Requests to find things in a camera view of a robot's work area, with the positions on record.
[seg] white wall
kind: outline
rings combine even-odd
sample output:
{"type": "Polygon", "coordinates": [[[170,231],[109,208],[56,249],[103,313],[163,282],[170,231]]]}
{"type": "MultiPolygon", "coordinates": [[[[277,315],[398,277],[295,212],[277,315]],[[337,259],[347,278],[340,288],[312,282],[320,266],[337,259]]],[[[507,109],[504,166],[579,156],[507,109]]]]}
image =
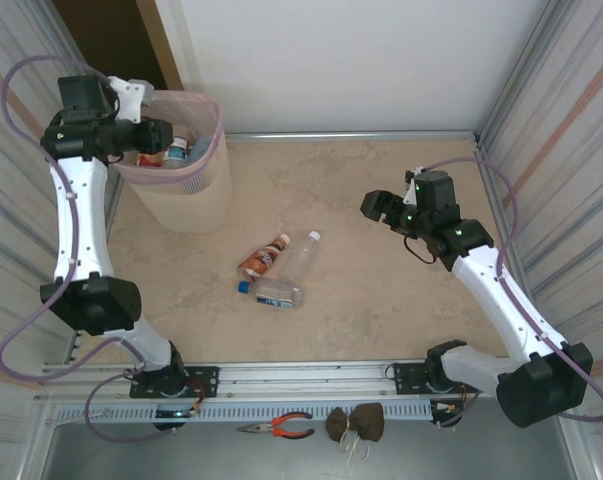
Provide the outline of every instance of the white wall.
{"type": "Polygon", "coordinates": [[[226,130],[475,129],[545,0],[157,0],[226,130]]]}

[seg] brown cloth bag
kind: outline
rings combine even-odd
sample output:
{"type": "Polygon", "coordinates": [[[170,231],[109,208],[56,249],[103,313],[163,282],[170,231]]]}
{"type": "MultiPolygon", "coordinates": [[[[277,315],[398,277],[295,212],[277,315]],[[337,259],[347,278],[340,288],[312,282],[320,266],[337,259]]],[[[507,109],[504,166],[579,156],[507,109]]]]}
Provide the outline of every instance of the brown cloth bag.
{"type": "MultiPolygon", "coordinates": [[[[340,442],[347,424],[348,416],[341,408],[335,408],[325,422],[330,439],[340,442]]],[[[378,442],[383,436],[384,427],[383,406],[380,403],[358,405],[350,415],[350,430],[356,431],[362,440],[378,442]]]]}

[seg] clear plastic bottle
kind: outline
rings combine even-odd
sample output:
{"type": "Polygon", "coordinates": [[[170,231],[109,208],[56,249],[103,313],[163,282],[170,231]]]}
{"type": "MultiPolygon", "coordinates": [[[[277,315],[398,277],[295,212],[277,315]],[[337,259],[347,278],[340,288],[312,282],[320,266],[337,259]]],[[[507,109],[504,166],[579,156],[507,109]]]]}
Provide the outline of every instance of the clear plastic bottle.
{"type": "Polygon", "coordinates": [[[280,280],[260,278],[254,283],[239,283],[239,292],[254,295],[257,302],[279,308],[299,308],[303,304],[301,287],[280,280]]]}
{"type": "Polygon", "coordinates": [[[297,286],[301,284],[317,256],[320,238],[318,232],[310,232],[293,246],[288,261],[279,272],[279,280],[297,286]]]}

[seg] orange bottle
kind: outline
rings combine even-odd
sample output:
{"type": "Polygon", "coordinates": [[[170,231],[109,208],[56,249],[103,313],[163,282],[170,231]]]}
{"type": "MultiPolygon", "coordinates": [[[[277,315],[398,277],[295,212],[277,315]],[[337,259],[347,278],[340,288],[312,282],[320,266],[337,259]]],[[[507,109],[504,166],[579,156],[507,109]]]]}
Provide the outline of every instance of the orange bottle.
{"type": "Polygon", "coordinates": [[[288,245],[290,245],[290,237],[282,233],[272,243],[254,252],[245,262],[239,265],[239,273],[248,282],[257,281],[261,275],[268,271],[279,253],[288,245]]]}

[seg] plastic bottle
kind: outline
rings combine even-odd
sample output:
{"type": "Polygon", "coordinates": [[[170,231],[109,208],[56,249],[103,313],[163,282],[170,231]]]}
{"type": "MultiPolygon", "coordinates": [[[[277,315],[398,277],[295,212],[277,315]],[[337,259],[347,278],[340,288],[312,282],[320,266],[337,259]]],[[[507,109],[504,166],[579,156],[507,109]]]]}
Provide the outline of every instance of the plastic bottle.
{"type": "Polygon", "coordinates": [[[254,282],[272,266],[285,247],[290,245],[290,237],[282,233],[272,243],[260,248],[239,265],[239,273],[247,282],[254,282]]]}
{"type": "Polygon", "coordinates": [[[187,167],[190,163],[188,154],[190,146],[194,141],[194,136],[183,125],[173,125],[172,134],[172,144],[165,149],[161,167],[168,170],[187,167]]]}
{"type": "Polygon", "coordinates": [[[203,156],[208,153],[210,145],[212,144],[212,135],[199,135],[197,141],[194,142],[190,153],[188,154],[188,165],[198,162],[203,156]]]}
{"type": "Polygon", "coordinates": [[[297,286],[301,284],[317,255],[320,238],[318,232],[310,232],[307,237],[296,243],[279,273],[279,280],[297,286]]]}
{"type": "Polygon", "coordinates": [[[261,278],[258,282],[241,282],[240,293],[251,294],[257,302],[279,308],[299,308],[303,304],[303,290],[296,285],[261,278]]]}

